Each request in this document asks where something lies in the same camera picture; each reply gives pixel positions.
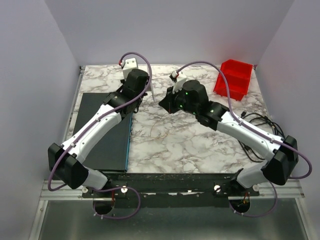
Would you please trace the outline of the white perforated cable spool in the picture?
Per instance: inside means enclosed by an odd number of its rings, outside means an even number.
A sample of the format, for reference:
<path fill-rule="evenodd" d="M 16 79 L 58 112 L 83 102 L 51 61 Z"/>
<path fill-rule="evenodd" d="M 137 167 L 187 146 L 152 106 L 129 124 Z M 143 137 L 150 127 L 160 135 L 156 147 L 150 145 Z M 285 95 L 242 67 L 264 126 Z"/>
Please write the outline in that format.
<path fill-rule="evenodd" d="M 145 90 L 145 96 L 148 94 L 151 94 L 153 102 L 155 102 L 155 93 L 154 93 L 154 88 L 153 88 L 153 83 L 152 83 L 152 76 L 149 76 L 149 80 L 147 83 L 147 88 Z"/>

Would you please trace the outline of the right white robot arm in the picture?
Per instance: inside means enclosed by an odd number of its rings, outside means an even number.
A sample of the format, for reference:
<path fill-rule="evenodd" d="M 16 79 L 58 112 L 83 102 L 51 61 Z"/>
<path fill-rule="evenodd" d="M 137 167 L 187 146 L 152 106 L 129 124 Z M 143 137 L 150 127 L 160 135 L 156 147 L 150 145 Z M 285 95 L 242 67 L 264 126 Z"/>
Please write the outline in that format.
<path fill-rule="evenodd" d="M 264 182 L 286 184 L 298 163 L 295 152 L 298 145 L 294 137 L 282 138 L 233 116 L 228 107 L 209 100 L 205 86 L 198 80 L 187 80 L 179 86 L 179 90 L 169 87 L 159 106 L 169 114 L 184 111 L 194 115 L 201 125 L 237 139 L 264 159 L 252 167 L 238 170 L 230 181 L 231 188 L 249 189 Z"/>

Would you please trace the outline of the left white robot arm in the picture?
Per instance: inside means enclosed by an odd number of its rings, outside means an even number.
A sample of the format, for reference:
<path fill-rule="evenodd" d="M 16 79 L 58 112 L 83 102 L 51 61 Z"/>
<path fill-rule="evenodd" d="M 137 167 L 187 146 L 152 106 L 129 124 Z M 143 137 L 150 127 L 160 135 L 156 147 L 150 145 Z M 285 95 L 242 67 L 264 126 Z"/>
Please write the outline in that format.
<path fill-rule="evenodd" d="M 122 86 L 107 94 L 95 115 L 75 135 L 60 145 L 52 143 L 48 148 L 49 181 L 57 177 L 73 190 L 80 186 L 103 189 L 108 177 L 83 163 L 107 132 L 138 111 L 150 82 L 146 71 L 131 70 Z"/>

